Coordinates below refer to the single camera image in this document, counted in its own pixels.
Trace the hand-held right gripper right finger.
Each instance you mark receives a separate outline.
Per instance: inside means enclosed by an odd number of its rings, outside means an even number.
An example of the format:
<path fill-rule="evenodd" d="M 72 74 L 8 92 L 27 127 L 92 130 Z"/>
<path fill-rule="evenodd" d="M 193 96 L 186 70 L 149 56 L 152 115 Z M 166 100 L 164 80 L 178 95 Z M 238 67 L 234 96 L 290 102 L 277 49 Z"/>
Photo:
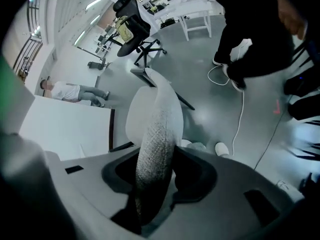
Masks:
<path fill-rule="evenodd" d="M 189 148 L 177 153 L 206 167 L 204 198 L 177 203 L 152 240 L 292 240 L 296 203 L 251 167 Z"/>

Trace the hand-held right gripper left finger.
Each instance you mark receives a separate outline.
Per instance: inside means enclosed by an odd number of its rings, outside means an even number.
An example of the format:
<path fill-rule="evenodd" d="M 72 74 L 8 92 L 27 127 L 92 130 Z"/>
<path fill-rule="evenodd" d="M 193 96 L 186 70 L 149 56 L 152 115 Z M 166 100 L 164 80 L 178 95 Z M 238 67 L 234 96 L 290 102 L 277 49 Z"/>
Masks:
<path fill-rule="evenodd" d="M 61 161 L 51 151 L 45 160 L 54 187 L 71 217 L 77 235 L 130 235 L 111 221 L 128 196 L 114 192 L 102 179 L 102 168 L 134 151 L 133 147 L 98 156 Z"/>

